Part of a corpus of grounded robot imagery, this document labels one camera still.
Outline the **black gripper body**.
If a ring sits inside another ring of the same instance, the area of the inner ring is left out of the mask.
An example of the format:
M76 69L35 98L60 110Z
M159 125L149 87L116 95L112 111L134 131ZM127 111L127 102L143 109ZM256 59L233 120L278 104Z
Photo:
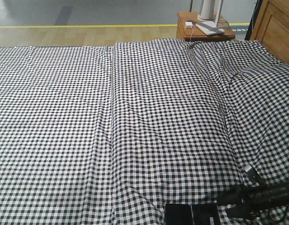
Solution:
M229 218L242 218L254 220L261 216L260 210L252 206L252 199L256 196L264 185L248 187L243 184L233 185L226 193L219 195L216 200L217 205L236 205L226 210Z

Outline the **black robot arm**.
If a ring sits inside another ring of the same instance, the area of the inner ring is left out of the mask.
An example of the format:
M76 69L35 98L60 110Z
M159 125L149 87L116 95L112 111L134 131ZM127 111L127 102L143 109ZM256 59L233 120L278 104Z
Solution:
M216 203L234 205L226 210L230 218L253 220L259 217L261 211L289 206L289 181L257 187L234 185L228 192L218 196Z

